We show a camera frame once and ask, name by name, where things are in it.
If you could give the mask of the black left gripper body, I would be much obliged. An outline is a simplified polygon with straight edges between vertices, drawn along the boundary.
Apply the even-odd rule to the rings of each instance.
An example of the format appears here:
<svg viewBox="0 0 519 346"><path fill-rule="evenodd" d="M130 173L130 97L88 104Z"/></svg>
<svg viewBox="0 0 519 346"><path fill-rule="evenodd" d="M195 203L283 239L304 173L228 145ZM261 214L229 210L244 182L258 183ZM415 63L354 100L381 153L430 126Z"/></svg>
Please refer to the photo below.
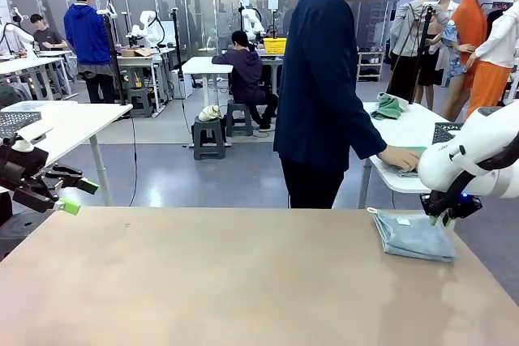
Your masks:
<svg viewBox="0 0 519 346"><path fill-rule="evenodd" d="M12 146L1 145L1 187L7 190L28 190L41 195L45 189L35 176L46 166L49 153L35 147L30 152L16 151Z"/></svg>

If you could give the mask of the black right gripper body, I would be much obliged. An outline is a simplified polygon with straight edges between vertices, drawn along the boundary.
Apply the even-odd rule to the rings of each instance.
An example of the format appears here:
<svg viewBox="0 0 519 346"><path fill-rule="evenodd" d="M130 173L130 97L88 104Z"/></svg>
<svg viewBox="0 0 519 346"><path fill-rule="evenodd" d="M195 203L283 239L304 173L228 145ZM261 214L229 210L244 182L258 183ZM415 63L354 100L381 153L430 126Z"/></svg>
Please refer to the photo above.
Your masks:
<svg viewBox="0 0 519 346"><path fill-rule="evenodd" d="M479 197L465 193L444 193L433 190L419 195L422 208L432 218L465 219L483 205Z"/></svg>

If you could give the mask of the person's right hand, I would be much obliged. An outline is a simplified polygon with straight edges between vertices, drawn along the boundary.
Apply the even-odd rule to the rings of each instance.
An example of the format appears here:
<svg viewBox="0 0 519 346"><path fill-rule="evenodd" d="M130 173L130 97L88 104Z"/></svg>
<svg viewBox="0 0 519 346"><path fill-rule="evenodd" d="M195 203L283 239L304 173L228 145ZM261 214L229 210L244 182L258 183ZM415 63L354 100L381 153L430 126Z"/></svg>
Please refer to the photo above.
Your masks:
<svg viewBox="0 0 519 346"><path fill-rule="evenodd" d="M411 172L418 167L420 154L407 148L388 145L377 157L385 164Z"/></svg>

